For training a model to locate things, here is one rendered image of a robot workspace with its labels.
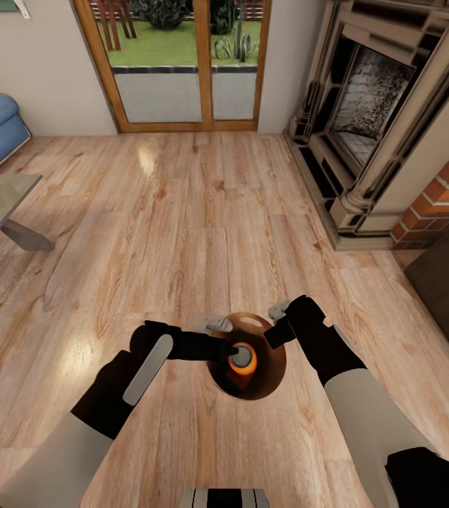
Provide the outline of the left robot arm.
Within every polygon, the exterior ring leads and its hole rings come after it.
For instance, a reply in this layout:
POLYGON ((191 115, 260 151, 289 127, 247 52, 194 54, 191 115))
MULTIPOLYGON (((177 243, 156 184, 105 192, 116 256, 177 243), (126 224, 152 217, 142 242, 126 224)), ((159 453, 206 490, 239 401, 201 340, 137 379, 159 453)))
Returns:
POLYGON ((26 463, 0 488, 0 508, 78 508, 114 440, 166 361, 214 361, 239 349, 212 331, 231 321, 203 316, 196 332, 145 320, 26 463))

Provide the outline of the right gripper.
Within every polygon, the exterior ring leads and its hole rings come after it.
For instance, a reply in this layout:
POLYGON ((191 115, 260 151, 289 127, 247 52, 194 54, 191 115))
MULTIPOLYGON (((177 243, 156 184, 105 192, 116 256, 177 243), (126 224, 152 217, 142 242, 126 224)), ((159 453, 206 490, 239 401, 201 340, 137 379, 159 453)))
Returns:
POLYGON ((290 336, 284 330, 284 327, 282 326, 282 319, 276 325, 273 325, 273 328, 268 329, 263 335, 266 337, 268 343, 273 349, 296 339, 296 337, 290 336))

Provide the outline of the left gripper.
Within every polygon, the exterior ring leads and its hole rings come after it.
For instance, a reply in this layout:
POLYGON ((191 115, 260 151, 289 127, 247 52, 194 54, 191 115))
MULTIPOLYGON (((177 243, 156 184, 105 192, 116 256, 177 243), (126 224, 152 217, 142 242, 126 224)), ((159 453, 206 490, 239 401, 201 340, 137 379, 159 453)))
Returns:
POLYGON ((188 361, 214 361, 216 363, 223 363, 226 356, 236 355, 239 353, 239 349, 233 346, 226 345, 227 340, 210 337, 207 334, 201 334, 200 332, 193 332, 193 350, 189 357, 186 357, 188 361))

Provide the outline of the trash can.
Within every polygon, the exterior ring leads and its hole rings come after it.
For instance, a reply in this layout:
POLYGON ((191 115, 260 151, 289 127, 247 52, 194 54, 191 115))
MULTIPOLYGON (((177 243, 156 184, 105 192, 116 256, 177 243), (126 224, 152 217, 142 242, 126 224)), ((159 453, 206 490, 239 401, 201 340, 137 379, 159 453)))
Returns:
POLYGON ((268 340, 263 335, 268 329, 273 328, 267 320, 253 313, 228 314, 226 316, 231 321, 233 329, 231 332, 212 331, 212 337, 227 340, 226 345, 236 346, 236 343, 247 343, 253 347, 254 351, 260 357, 260 367, 254 374, 251 381, 241 394, 233 394, 223 389, 215 381, 215 375, 220 369, 222 363, 206 360, 208 372, 215 386, 230 397, 242 401, 259 401, 271 396, 282 384, 283 378, 287 372, 287 352, 285 345, 273 349, 268 340), (241 318, 251 318, 261 322, 262 326, 241 321, 241 318))

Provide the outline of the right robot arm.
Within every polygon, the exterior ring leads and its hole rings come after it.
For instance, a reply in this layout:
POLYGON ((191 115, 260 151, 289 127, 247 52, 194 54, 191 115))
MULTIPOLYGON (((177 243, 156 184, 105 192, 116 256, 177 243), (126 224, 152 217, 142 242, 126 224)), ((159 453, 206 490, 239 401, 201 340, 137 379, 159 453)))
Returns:
POLYGON ((374 508, 449 508, 449 461, 396 406, 354 354, 345 334, 327 327, 306 295, 268 309, 273 349, 297 338, 317 370, 374 508))

